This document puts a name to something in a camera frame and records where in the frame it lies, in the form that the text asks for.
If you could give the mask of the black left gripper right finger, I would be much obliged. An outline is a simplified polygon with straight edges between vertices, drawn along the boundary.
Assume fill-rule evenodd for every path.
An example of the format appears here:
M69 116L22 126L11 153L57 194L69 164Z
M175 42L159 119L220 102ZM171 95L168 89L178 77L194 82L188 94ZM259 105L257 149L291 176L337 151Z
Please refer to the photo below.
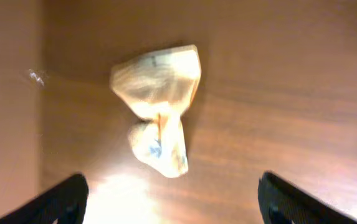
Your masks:
M259 179L258 203L264 223L357 224L357 220L307 194L271 171Z

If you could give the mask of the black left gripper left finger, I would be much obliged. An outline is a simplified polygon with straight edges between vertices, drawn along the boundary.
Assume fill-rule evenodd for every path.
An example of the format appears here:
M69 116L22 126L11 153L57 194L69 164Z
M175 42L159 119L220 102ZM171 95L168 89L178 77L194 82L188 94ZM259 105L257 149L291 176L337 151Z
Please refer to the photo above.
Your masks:
M27 204L0 218L0 224L82 224L85 216L88 183L76 173Z

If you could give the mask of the beige bread bag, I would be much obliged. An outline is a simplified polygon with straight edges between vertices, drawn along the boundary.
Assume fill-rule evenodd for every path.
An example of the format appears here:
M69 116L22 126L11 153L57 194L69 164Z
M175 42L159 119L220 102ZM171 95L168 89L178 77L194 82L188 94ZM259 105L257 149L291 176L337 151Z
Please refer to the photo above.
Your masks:
M148 52L111 69L111 90L141 119L128 134L133 154L167 178L188 172L181 117L200 79L195 45Z

